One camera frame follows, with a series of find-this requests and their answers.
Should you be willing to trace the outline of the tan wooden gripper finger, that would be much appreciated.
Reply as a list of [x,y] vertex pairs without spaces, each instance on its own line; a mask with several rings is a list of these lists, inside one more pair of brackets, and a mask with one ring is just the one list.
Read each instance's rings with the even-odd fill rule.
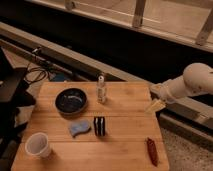
[[145,110],[148,114],[156,113],[166,107],[166,104],[160,99],[154,99]]

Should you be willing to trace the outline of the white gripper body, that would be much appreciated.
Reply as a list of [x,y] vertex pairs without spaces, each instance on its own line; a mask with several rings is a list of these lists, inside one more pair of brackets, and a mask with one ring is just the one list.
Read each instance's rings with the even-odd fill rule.
[[177,90],[177,88],[173,81],[153,84],[150,86],[150,90],[164,102],[174,102],[176,100],[174,92]]

